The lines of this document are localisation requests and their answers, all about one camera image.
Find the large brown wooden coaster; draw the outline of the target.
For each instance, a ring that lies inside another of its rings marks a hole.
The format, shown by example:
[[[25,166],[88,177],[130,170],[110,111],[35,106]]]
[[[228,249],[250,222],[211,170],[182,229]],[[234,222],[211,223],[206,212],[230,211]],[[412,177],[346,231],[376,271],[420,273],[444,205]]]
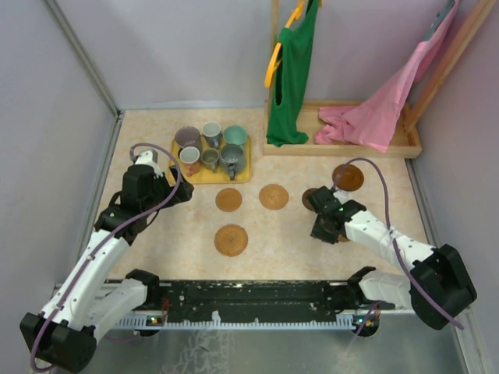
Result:
[[[343,167],[344,164],[338,165],[332,173],[332,180],[336,183],[337,188],[347,192],[360,189],[364,183],[362,171],[355,165],[349,164],[342,172],[342,175],[339,176]]]

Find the large woven rattan coaster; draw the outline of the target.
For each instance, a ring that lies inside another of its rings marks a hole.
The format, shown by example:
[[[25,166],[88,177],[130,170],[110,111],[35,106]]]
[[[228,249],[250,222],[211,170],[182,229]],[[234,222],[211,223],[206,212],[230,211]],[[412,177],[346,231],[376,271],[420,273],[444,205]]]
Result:
[[[223,256],[238,256],[248,245],[246,230],[236,224],[221,227],[214,236],[214,246]]]

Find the dark walnut coaster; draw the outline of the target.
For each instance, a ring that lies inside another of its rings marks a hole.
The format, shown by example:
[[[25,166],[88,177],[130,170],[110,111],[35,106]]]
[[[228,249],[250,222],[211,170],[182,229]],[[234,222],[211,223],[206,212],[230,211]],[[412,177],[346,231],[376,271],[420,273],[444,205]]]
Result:
[[[302,195],[302,203],[304,205],[305,208],[307,208],[308,210],[316,213],[317,212],[317,209],[316,209],[316,205],[317,205],[317,201],[316,201],[316,191],[317,191],[317,188],[310,188],[310,189],[307,189],[303,195]]]

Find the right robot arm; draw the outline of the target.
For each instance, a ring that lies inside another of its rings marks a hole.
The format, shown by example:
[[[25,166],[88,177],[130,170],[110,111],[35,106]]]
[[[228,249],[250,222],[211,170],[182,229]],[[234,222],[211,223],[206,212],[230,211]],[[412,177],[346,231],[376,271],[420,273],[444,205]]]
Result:
[[[418,242],[376,218],[364,205],[325,186],[306,200],[317,218],[311,235],[336,244],[340,237],[373,250],[402,274],[365,267],[351,277],[349,301],[363,309],[380,301],[413,310],[429,327],[440,330],[477,298],[458,250]]]

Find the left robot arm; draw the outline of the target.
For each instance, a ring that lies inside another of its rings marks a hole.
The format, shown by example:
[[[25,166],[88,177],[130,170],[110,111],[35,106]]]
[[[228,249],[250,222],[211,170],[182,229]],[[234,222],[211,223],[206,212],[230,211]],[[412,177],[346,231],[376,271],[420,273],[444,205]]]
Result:
[[[101,339],[123,316],[161,303],[159,278],[145,270],[132,270],[116,289],[100,301],[95,299],[114,265],[159,211],[187,202],[193,194],[178,161],[168,169],[175,181],[170,185],[153,148],[132,155],[131,160],[121,190],[99,214],[87,247],[69,276],[39,313],[27,313],[20,322],[34,372],[47,372],[55,366],[81,372]]]

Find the light wooden coaster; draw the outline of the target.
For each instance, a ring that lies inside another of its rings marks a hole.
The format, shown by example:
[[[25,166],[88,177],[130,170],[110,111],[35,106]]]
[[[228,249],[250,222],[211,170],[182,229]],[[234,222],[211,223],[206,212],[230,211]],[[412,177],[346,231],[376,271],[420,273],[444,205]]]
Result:
[[[242,204],[241,193],[233,188],[222,189],[215,198],[218,209],[224,212],[236,211]]]

